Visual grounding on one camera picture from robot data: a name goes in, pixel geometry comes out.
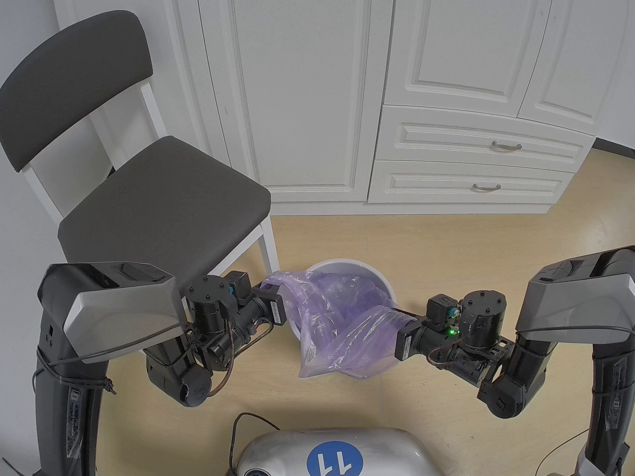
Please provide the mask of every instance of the plastic bag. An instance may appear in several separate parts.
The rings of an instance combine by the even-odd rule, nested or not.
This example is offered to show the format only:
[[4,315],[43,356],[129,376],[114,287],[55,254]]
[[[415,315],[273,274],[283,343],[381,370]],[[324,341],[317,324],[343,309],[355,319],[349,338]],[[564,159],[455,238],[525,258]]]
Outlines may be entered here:
[[300,329],[300,377],[341,372],[356,379],[394,367],[397,332],[414,321],[369,279],[322,272],[276,272],[287,318]]

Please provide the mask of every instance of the gray chair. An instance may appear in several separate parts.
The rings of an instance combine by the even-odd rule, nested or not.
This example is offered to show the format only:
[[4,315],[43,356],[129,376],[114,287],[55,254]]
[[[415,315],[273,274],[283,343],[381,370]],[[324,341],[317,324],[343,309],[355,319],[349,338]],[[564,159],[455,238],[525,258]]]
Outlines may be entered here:
[[[147,81],[151,75],[137,16],[111,11],[52,36],[0,88],[0,143],[59,223],[66,258],[151,263],[173,274],[183,291],[196,275],[222,273],[258,241],[267,272],[277,270],[269,191],[165,136]],[[134,85],[159,139],[62,218],[30,162],[73,124]]]

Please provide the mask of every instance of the drawer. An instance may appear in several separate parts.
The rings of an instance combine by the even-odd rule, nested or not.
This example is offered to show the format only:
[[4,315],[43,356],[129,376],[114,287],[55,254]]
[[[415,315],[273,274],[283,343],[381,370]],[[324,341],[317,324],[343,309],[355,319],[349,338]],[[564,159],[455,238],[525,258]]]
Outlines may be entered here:
[[368,202],[552,204],[571,178],[512,166],[375,161]]
[[376,158],[498,164],[575,173],[594,139],[588,134],[520,118],[385,105]]

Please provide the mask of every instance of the dark baseboard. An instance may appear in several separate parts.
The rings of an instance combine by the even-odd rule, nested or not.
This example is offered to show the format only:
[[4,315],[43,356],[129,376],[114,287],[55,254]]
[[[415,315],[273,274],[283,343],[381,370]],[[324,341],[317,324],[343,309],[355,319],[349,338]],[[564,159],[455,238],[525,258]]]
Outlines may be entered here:
[[630,159],[635,159],[635,150],[623,145],[618,145],[617,143],[612,143],[606,139],[596,138],[595,143],[593,143],[593,148],[604,150],[605,152],[610,152],[616,155],[622,155]]

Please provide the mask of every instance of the metal handle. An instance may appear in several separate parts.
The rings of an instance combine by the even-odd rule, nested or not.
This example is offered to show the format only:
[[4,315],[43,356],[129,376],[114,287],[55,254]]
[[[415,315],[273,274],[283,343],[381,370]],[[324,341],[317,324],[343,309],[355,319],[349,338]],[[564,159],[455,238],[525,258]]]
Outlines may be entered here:
[[487,192],[491,192],[492,190],[498,190],[500,187],[500,183],[497,186],[480,186],[478,183],[472,185],[472,188],[476,190],[485,190]]
[[503,148],[503,150],[520,150],[523,147],[520,143],[516,146],[511,146],[511,145],[503,145],[499,143],[498,141],[492,141],[491,144],[494,147]]

